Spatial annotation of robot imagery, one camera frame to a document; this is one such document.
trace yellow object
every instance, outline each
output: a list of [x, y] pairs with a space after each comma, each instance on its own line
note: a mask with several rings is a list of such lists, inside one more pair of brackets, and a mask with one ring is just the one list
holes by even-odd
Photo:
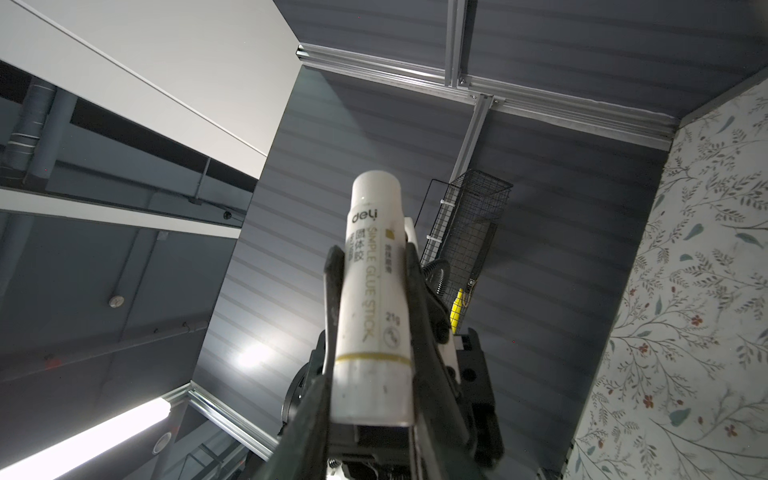
[[458, 289], [456, 294], [456, 300], [453, 301], [453, 308], [451, 308], [451, 330], [456, 333], [458, 328], [458, 316], [462, 313], [462, 306], [464, 305], [464, 289]]

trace leaf pattern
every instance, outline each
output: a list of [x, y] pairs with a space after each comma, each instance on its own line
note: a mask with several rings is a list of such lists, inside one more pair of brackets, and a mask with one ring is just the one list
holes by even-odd
[[677, 132], [565, 478], [768, 480], [768, 81]]

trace glue stick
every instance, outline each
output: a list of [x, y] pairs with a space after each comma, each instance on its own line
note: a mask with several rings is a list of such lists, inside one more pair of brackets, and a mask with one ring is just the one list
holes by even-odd
[[413, 424], [406, 232], [400, 183], [372, 170], [352, 185], [331, 422]]

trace gray wall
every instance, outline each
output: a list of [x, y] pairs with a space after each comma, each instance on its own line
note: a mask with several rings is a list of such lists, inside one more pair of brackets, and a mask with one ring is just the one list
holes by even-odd
[[[471, 114], [467, 105], [303, 68], [235, 247], [195, 381], [276, 434], [288, 385], [323, 329], [323, 264], [332, 245], [343, 245], [355, 177], [392, 172], [406, 215], [415, 217], [430, 180], [449, 178]], [[419, 236], [430, 227], [419, 221]], [[250, 349], [256, 353], [243, 362]]]
[[[430, 179], [449, 177], [470, 113], [302, 70], [194, 378], [276, 433], [290, 380], [323, 328], [323, 261], [343, 241], [354, 177], [392, 171], [415, 216]], [[464, 325], [480, 332], [495, 387], [507, 447], [495, 478], [532, 478], [564, 459], [663, 161], [664, 152], [490, 113], [475, 166], [515, 187]], [[422, 244], [434, 213], [419, 221]]]
[[665, 153], [491, 112], [472, 167], [512, 182], [462, 324], [478, 331], [506, 455], [495, 478], [559, 470]]

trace ceiling light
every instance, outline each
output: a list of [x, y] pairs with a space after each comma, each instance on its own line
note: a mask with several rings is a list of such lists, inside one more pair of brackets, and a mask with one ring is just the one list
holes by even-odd
[[53, 480], [168, 417], [170, 403], [154, 399], [0, 470], [0, 480]]
[[250, 346], [238, 357], [237, 364], [242, 368], [258, 365], [270, 358], [270, 351], [263, 346]]

